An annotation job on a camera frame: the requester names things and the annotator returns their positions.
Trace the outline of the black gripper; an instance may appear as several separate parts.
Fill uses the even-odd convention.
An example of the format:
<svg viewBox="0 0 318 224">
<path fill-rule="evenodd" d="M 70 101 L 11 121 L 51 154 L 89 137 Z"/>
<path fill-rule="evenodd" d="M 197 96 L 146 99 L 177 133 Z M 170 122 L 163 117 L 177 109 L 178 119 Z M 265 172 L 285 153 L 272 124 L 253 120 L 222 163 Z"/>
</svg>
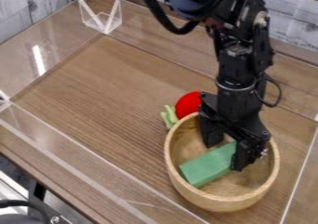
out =
<svg viewBox="0 0 318 224">
<path fill-rule="evenodd" d="M 229 135 L 237 142 L 232 169 L 242 171 L 266 149 L 272 133 L 260 118 L 262 90 L 218 86 L 218 93 L 201 92 L 199 124 L 203 145 L 213 148 Z"/>
</svg>

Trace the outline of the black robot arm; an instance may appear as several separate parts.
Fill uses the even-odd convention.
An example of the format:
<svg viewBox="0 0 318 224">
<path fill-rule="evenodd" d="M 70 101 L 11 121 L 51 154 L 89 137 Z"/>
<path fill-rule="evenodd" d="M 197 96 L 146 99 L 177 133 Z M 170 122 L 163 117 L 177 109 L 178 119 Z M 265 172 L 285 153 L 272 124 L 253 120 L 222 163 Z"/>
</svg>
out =
<svg viewBox="0 0 318 224">
<path fill-rule="evenodd" d="M 199 121 L 203 143 L 211 147 L 225 135 L 237 141 L 232 168 L 237 171 L 261 157 L 272 134 L 260 120 L 268 104 L 265 93 L 272 81 L 266 70 L 274 64 L 270 17 L 264 0 L 165 0 L 189 20 L 187 33 L 203 23 L 214 39 L 219 61 L 218 93 L 201 94 Z"/>
</svg>

